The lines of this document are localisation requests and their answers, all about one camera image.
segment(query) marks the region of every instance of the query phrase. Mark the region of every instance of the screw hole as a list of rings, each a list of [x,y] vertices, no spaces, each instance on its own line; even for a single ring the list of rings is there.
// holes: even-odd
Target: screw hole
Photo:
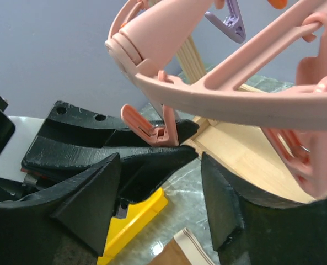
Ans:
[[[121,207],[123,210],[128,209],[128,205],[127,205],[126,203],[121,203],[121,204],[120,204],[120,207]]]
[[[106,116],[101,115],[101,114],[97,114],[96,117],[95,117],[95,119],[96,119],[97,121],[103,121],[103,120],[106,119]]]
[[[67,109],[66,108],[64,108],[64,107],[58,107],[57,108],[57,113],[58,114],[65,114],[65,113],[67,113]]]

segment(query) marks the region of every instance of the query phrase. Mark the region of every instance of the pink plastic hanger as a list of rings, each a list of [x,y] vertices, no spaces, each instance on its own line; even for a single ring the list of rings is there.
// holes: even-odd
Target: pink plastic hanger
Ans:
[[[161,1],[111,31],[105,45],[125,75],[151,99],[193,115],[262,127],[299,185],[321,196],[327,190],[327,48],[321,48],[327,47],[327,30],[318,57],[306,65],[315,74],[308,75],[304,66],[298,69],[304,80],[299,83],[304,84],[279,93],[238,88],[299,38],[311,40],[310,34],[322,25],[327,29],[327,0],[297,1],[192,85],[176,76],[158,81],[158,70],[175,56],[214,2],[221,0]],[[182,15],[187,6],[189,14]]]
[[[327,92],[327,13],[311,14],[303,25],[320,22],[325,26],[321,36],[317,57],[307,57],[300,61],[297,74],[297,88],[301,85],[317,84],[308,93]],[[313,41],[315,35],[303,37]],[[308,194],[321,197],[327,191],[327,131],[295,131],[261,128],[281,160],[285,163],[297,183]]]
[[[158,72],[158,80],[165,82],[167,74]],[[121,119],[142,140],[151,146],[177,146],[178,133],[176,130],[174,109],[162,106],[164,127],[152,125],[134,107],[126,104],[121,108]]]
[[[115,17],[114,22],[111,25],[111,28],[110,28],[109,34],[108,34],[108,38],[115,40],[118,45],[120,45],[120,43],[125,43],[125,46],[128,47],[129,40],[126,39],[125,37],[123,38],[123,36],[115,34],[115,33],[117,33],[127,23],[129,23],[131,20],[133,20],[141,10],[145,10],[148,8],[149,8],[148,0],[129,0],[128,2],[126,2],[126,4],[119,11],[118,15]],[[114,60],[117,60],[116,62],[118,64],[118,66],[120,67],[124,76],[129,79],[129,75],[127,75],[125,68],[123,66],[121,66],[120,60],[116,59],[117,57],[116,57],[115,53],[112,53],[111,51],[109,51],[109,53],[110,53],[111,57],[114,58]],[[142,62],[142,58],[141,58],[140,54],[135,50],[135,48],[130,50],[130,56],[131,56],[130,59],[136,65],[138,65],[139,63]],[[158,101],[150,98],[150,95],[145,94],[145,96],[148,98],[152,107],[156,110],[158,115],[163,119],[162,105]],[[174,113],[176,115],[176,118],[180,119],[177,112],[174,111]]]

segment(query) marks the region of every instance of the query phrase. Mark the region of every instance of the gray wall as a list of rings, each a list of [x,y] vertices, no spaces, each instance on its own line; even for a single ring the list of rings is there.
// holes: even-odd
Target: gray wall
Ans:
[[[266,0],[239,2],[248,38],[281,13]],[[58,99],[115,116],[125,103],[142,107],[146,98],[121,75],[104,48],[124,3],[0,0],[0,94],[10,103],[7,113],[42,118]],[[227,9],[216,13],[224,18]],[[207,63],[219,63],[238,48],[206,19],[193,37]],[[316,52],[316,45],[298,41],[260,73],[292,81],[298,61]],[[178,73],[177,61],[167,70]]]

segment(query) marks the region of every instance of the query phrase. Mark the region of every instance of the wooden board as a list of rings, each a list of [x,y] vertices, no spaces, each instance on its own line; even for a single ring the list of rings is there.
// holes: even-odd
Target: wooden board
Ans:
[[[240,90],[262,92],[247,85]],[[278,196],[302,203],[314,201],[301,190],[259,127],[201,117],[194,122],[200,128],[185,144],[194,147],[200,157],[206,152],[231,172]]]

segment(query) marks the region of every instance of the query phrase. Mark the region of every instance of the purple clip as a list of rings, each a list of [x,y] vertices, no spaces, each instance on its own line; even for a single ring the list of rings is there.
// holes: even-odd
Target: purple clip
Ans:
[[[211,12],[206,12],[205,17],[230,39],[236,43],[242,43],[246,36],[238,1],[226,0],[226,2],[229,9],[229,16],[223,22]]]

